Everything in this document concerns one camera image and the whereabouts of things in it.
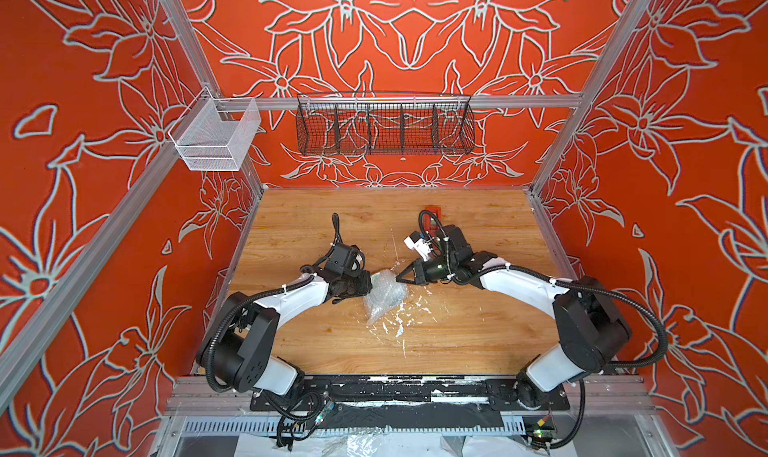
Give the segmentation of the pink bubble wrap sheet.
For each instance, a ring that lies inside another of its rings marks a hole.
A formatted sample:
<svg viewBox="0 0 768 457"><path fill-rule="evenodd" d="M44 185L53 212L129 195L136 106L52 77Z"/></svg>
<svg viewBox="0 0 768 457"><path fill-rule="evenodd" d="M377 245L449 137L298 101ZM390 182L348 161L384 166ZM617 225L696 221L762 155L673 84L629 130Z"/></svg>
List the pink bubble wrap sheet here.
<svg viewBox="0 0 768 457"><path fill-rule="evenodd" d="M408 286L398 282L392 270L382 270L371 276L371 292L363 298L367 316L366 326L373 326L389 311L399 307L408 296Z"/></svg>

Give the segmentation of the red tape dispenser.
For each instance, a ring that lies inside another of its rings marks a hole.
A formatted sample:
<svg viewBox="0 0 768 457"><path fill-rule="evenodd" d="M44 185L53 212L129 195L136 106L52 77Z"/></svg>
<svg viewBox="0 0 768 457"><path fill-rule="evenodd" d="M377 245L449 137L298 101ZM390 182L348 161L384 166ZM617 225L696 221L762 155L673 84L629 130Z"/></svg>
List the red tape dispenser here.
<svg viewBox="0 0 768 457"><path fill-rule="evenodd" d="M434 214L438 219L442 218L442 209L440 206L437 205L427 205L424 207L425 211L431 212Z"/></svg>

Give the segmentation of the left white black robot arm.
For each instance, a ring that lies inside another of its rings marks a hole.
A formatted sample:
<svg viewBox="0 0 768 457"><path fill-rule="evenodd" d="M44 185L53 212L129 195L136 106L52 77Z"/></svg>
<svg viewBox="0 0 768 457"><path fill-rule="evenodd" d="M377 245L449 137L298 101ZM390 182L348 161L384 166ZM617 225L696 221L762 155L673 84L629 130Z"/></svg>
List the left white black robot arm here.
<svg viewBox="0 0 768 457"><path fill-rule="evenodd" d="M280 327L324 303L364 297L371 291L364 253L354 245L336 243L288 284L227 297L208 325L196 362L217 393L260 390L286 396L298 385L301 372L273 355Z"/></svg>

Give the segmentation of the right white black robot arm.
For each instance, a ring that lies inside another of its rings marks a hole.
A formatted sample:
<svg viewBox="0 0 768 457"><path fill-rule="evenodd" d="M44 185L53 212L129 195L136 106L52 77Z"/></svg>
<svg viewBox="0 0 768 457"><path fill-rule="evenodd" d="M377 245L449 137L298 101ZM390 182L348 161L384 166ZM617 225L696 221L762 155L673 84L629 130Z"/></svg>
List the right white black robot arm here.
<svg viewBox="0 0 768 457"><path fill-rule="evenodd" d="M550 392L564 382L606 370L651 366L668 352L668 334L653 311L594 279L555 278L494 253L475 252L455 225L440 227L435 235L415 231L404 244L418 258L396 277L397 282L472 286L511 297L554 321L557 345L534 358L519 377L532 390ZM619 303L636 310L654 330L657 344L650 355L631 361L615 359L632 337Z"/></svg>

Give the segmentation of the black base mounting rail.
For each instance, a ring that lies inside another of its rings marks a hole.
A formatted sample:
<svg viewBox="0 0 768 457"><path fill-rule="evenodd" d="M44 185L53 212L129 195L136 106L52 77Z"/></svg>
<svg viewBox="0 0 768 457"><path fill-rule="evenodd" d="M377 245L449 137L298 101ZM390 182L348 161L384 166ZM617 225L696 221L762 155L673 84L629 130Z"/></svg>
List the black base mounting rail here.
<svg viewBox="0 0 768 457"><path fill-rule="evenodd" d="M494 411L524 411L508 375L307 375L297 390L326 394L358 406L476 404Z"/></svg>

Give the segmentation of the clear plastic wall bin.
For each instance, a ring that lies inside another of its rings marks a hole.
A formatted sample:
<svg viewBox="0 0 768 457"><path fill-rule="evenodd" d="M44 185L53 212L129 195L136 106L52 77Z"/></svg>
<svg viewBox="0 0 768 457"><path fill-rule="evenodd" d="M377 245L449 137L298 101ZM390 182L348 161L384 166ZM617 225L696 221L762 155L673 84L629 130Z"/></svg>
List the clear plastic wall bin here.
<svg viewBox="0 0 768 457"><path fill-rule="evenodd" d="M176 152L190 171L240 170L261 127L254 99L245 99L244 107L234 111L220 109L220 102L201 97L169 131Z"/></svg>

